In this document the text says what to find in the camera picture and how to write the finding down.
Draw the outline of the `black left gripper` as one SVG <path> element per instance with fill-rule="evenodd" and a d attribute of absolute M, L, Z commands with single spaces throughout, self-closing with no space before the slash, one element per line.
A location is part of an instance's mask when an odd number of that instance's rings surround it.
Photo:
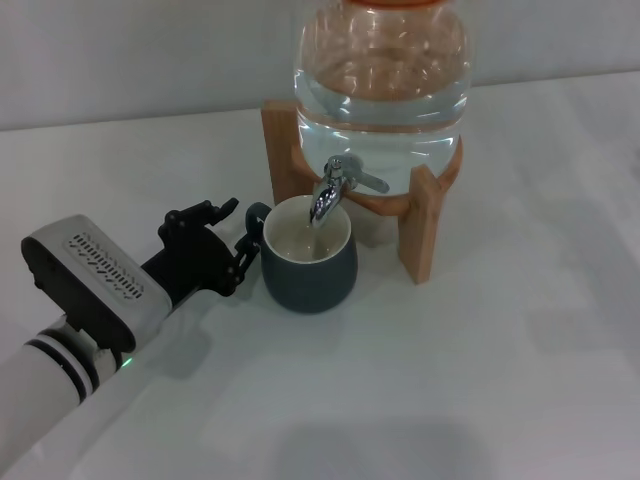
<path fill-rule="evenodd" d="M 142 269 L 167 293 L 173 309 L 200 290 L 231 296 L 245 280 L 258 255 L 258 241 L 246 233 L 232 256 L 226 244 L 206 228 L 229 217 L 238 204 L 236 198 L 221 206 L 205 200 L 165 215 L 158 229 L 163 248 Z"/>

